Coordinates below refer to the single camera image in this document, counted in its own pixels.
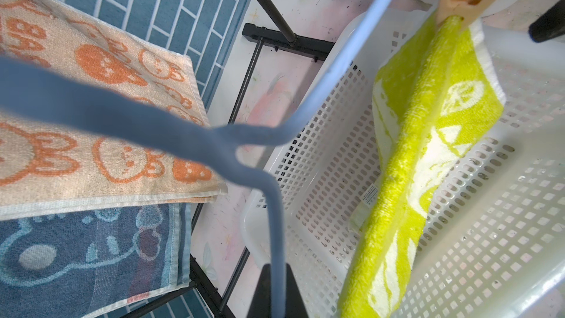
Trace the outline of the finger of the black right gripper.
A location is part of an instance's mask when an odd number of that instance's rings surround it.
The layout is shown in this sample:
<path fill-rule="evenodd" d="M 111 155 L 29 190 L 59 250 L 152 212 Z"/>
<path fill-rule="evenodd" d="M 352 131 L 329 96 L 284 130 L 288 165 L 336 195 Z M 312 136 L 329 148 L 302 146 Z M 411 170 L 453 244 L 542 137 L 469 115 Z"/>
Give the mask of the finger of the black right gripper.
<path fill-rule="evenodd" d="M 542 43 L 564 35 L 565 0 L 558 1 L 528 28 L 528 34 L 536 43 Z"/>

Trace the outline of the yellow green towel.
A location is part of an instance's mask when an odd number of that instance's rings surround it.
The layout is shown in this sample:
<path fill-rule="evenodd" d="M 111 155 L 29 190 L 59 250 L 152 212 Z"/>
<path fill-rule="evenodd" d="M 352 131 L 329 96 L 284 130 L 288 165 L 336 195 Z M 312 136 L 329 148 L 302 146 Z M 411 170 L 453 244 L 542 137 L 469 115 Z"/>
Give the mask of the yellow green towel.
<path fill-rule="evenodd" d="M 430 16 L 380 67 L 372 90 L 381 176 L 338 301 L 341 317 L 389 317 L 411 279 L 437 188 L 503 114 L 480 21 Z"/>

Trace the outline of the light blue wire hanger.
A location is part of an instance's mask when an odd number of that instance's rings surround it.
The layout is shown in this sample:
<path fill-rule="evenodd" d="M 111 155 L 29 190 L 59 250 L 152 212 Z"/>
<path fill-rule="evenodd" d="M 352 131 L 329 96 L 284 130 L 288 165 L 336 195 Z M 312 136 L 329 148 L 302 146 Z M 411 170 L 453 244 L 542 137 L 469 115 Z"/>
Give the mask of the light blue wire hanger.
<path fill-rule="evenodd" d="M 230 124 L 205 128 L 156 107 L 66 79 L 38 66 L 1 59 L 1 106 L 30 119 L 119 138 L 210 166 L 231 183 L 256 188 L 267 202 L 271 250 L 271 315 L 286 313 L 283 204 L 277 181 L 240 163 L 243 145 L 276 147 L 290 142 L 313 118 L 362 49 L 391 0 L 375 0 L 322 79 L 303 103 L 277 127 Z"/>

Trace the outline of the blue bear towel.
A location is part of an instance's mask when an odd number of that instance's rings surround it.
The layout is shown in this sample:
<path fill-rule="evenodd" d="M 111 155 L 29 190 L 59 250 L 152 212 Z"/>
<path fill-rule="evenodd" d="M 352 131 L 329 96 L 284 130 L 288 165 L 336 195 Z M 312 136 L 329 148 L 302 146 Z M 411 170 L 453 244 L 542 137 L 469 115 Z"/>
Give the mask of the blue bear towel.
<path fill-rule="evenodd" d="M 98 317 L 186 287 L 191 207 L 109 208 L 1 223 L 3 317 Z"/>

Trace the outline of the white perforated plastic basket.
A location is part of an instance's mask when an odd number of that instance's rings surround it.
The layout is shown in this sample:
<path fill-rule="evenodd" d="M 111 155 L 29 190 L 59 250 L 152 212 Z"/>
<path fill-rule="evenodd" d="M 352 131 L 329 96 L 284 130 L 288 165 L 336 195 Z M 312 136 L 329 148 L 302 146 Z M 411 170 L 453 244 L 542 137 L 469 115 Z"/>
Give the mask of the white perforated plastic basket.
<path fill-rule="evenodd" d="M 350 218 L 380 177 L 372 83 L 426 16 L 387 10 L 313 119 L 266 165 L 309 317 L 336 316 L 359 240 Z M 564 282 L 564 45 L 483 32 L 505 111 L 437 188 L 396 317 L 518 317 Z"/>

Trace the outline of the orange bunny towel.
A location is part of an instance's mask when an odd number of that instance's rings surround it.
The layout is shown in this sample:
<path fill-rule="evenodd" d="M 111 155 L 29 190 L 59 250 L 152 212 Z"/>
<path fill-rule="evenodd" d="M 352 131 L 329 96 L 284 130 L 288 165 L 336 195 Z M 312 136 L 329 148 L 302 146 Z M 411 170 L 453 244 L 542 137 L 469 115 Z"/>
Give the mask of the orange bunny towel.
<path fill-rule="evenodd" d="M 57 0 L 1 0 L 1 218 L 209 203 L 174 150 L 209 120 L 190 58 Z"/>

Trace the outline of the black clothes rack frame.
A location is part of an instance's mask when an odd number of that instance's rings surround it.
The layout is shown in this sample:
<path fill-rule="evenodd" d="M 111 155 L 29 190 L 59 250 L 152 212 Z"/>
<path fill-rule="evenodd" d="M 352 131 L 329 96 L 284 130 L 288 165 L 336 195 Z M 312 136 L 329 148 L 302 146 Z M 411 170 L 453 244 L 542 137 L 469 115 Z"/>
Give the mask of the black clothes rack frame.
<path fill-rule="evenodd" d="M 272 0 L 299 35 L 335 41 L 335 15 L 323 16 L 340 0 Z M 263 47 L 254 59 L 253 45 L 242 35 L 246 23 L 272 27 L 256 0 L 157 0 L 146 38 L 188 55 L 213 125 L 230 118 L 251 125 L 277 125 L 298 107 L 321 68 L 319 61 Z M 245 247 L 239 221 L 250 190 L 229 185 L 226 196 L 194 210 L 192 255 L 228 300 L 237 317 L 247 313 L 257 282 L 257 268 L 246 261 L 234 277 Z"/>

